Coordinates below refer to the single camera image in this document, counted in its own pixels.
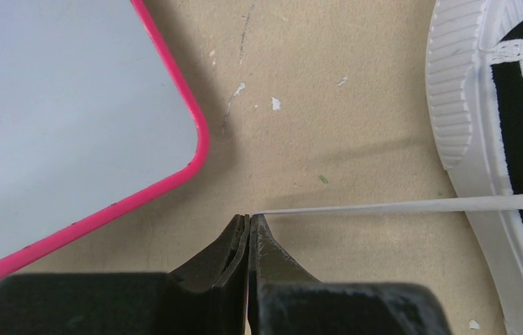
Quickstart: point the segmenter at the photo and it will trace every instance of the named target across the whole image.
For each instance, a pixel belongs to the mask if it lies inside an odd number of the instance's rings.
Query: shoe sole
[[[442,165],[457,195],[512,194],[488,50],[523,20],[523,0],[438,0],[426,93]],[[466,213],[509,334],[523,335],[523,225],[518,211]]]

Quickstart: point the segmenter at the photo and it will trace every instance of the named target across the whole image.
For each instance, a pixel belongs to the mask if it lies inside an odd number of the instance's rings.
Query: black and white shoe
[[[426,87],[437,149],[457,195],[523,194],[523,0],[438,0]],[[523,335],[523,210],[467,217],[506,329]]]

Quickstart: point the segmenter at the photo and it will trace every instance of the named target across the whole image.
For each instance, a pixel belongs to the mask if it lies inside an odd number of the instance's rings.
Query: scratch
[[[249,7],[249,12],[247,13],[247,17],[245,17],[245,26],[243,27],[243,32],[241,33],[241,44],[239,45],[239,64],[243,63],[243,44],[245,42],[245,35],[247,35],[247,32],[249,32],[249,19],[251,18],[251,13],[253,12],[253,8],[255,8],[256,3],[257,0],[253,0],[251,2],[251,7]]]
[[[245,89],[245,83],[242,82],[239,84],[239,87],[237,87],[237,90],[233,95],[229,98],[229,101],[227,102],[227,112],[225,113],[225,120],[222,122],[222,128],[220,129],[221,134],[225,134],[225,129],[227,127],[227,123],[229,122],[229,115],[231,114],[231,104],[233,103],[233,99],[235,99],[236,96],[241,94],[241,91]]]
[[[336,85],[337,87],[342,87],[348,81],[348,76],[343,77],[340,82]]]

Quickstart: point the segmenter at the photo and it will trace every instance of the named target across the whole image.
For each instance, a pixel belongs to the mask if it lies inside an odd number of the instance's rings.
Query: pink edge
[[[0,260],[0,279],[94,231],[115,218],[132,211],[138,206],[155,199],[163,193],[180,186],[191,179],[204,165],[210,147],[209,130],[206,124],[206,119],[204,118],[196,99],[192,95],[188,83],[183,78],[171,52],[169,52],[167,45],[160,35],[151,14],[146,9],[144,2],[142,0],[131,1],[195,120],[198,131],[198,148],[196,154],[191,163],[182,171],[177,172],[176,174],[173,174],[172,176],[165,178],[162,181],[127,197],[126,199],[111,204],[107,208],[71,224],[69,227],[3,258]]]

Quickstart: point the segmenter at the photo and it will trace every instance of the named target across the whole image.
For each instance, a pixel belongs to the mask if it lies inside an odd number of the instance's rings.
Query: cardboard surface
[[[433,0],[147,5],[208,119],[208,162],[186,185],[24,271],[172,270],[237,213],[454,196],[425,100]],[[464,214],[268,222],[323,281],[421,283],[455,334],[505,334]]]

